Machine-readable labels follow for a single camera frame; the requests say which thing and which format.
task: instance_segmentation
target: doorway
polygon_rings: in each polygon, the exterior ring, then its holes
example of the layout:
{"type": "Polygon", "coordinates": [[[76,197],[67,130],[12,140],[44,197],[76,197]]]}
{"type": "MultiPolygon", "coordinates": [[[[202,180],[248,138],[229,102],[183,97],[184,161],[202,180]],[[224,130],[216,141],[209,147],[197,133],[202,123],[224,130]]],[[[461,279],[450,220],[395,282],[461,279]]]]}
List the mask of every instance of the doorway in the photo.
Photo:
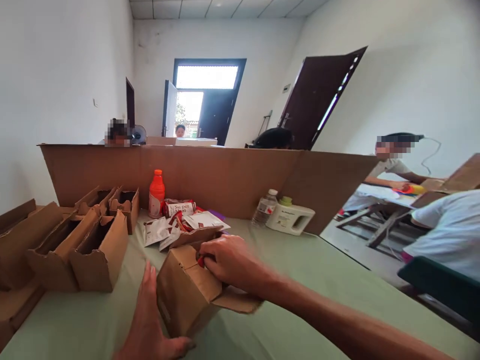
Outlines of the doorway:
{"type": "Polygon", "coordinates": [[[292,131],[292,149],[312,149],[366,50],[305,58],[278,123],[292,131]]]}
{"type": "Polygon", "coordinates": [[[165,81],[162,136],[185,126],[185,137],[225,145],[247,59],[175,59],[165,81]]]}
{"type": "Polygon", "coordinates": [[[130,129],[135,127],[135,90],[130,81],[126,79],[126,119],[130,129]]]}

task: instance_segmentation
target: red plastic bottle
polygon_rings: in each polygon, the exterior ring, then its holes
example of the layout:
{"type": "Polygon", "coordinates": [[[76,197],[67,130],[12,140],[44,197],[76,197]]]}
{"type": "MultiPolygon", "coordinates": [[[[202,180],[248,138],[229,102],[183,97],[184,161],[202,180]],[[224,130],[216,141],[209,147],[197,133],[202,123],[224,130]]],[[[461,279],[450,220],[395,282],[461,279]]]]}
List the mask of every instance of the red plastic bottle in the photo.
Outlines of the red plastic bottle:
{"type": "Polygon", "coordinates": [[[162,170],[155,170],[153,181],[150,184],[150,194],[148,199],[148,215],[152,219],[162,217],[162,201],[165,199],[165,185],[162,179],[162,170]]]}

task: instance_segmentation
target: hand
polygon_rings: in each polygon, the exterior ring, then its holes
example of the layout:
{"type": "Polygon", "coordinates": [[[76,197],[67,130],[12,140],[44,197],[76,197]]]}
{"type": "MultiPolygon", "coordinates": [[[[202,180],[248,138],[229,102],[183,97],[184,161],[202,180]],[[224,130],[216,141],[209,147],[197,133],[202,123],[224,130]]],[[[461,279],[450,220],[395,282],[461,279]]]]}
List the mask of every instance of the hand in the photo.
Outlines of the hand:
{"type": "Polygon", "coordinates": [[[390,186],[392,189],[398,189],[401,191],[407,191],[410,185],[412,184],[408,181],[390,181],[388,183],[388,186],[390,186]]]}
{"type": "Polygon", "coordinates": [[[274,275],[260,260],[253,256],[240,236],[222,235],[200,246],[205,266],[220,281],[261,296],[263,284],[274,275]]]}
{"type": "Polygon", "coordinates": [[[113,360],[172,360],[179,359],[195,347],[188,337],[166,338],[160,327],[157,309],[157,280],[154,266],[147,260],[143,280],[138,290],[135,313],[125,344],[113,360]]]}

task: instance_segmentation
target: white wall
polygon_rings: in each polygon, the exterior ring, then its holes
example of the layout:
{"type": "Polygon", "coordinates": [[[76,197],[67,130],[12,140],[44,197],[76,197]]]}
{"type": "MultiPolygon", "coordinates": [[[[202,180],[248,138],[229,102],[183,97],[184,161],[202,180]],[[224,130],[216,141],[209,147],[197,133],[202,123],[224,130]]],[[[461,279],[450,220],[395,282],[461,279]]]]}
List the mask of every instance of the white wall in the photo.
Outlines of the white wall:
{"type": "Polygon", "coordinates": [[[243,147],[260,130],[290,64],[303,19],[135,20],[135,122],[162,132],[165,80],[175,58],[246,58],[225,145],[243,147]]]}
{"type": "MultiPolygon", "coordinates": [[[[369,46],[313,149],[368,154],[377,135],[425,134],[443,143],[427,162],[446,177],[480,151],[480,7],[476,0],[330,0],[306,21],[283,81],[305,56],[369,46]]],[[[277,89],[272,123],[288,94],[277,89]]],[[[421,141],[405,163],[436,149],[421,141]]]]}
{"type": "Polygon", "coordinates": [[[97,143],[109,119],[126,116],[129,2],[1,1],[0,49],[1,214],[57,200],[37,144],[97,143]]]}

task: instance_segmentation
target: table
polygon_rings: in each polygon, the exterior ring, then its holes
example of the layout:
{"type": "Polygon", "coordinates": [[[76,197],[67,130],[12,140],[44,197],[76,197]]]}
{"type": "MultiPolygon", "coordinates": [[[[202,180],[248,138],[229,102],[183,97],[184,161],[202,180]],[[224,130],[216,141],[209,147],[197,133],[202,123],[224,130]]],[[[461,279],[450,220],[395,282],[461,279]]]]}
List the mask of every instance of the table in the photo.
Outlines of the table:
{"type": "MultiPolygon", "coordinates": [[[[139,223],[146,216],[139,217],[139,223]]],[[[225,220],[258,255],[280,272],[347,306],[365,312],[425,341],[454,359],[476,360],[476,343],[440,317],[390,286],[318,236],[292,236],[251,228],[248,220],[225,220]]],[[[48,292],[32,311],[0,360],[110,359],[132,321],[145,259],[159,269],[166,255],[140,245],[137,226],[110,293],[48,292]]],[[[264,303],[253,315],[220,310],[194,339],[186,359],[290,360],[348,359],[295,315],[264,303]]]]}
{"type": "Polygon", "coordinates": [[[415,209],[412,204],[417,199],[416,196],[400,195],[390,188],[367,184],[361,184],[357,191],[377,199],[379,203],[369,206],[367,209],[361,210],[355,215],[340,221],[336,225],[337,228],[342,229],[347,225],[358,222],[364,216],[370,216],[371,214],[385,210],[388,203],[398,205],[390,217],[378,227],[372,237],[368,240],[366,245],[369,248],[376,248],[385,239],[388,231],[395,227],[405,214],[415,209]]]}

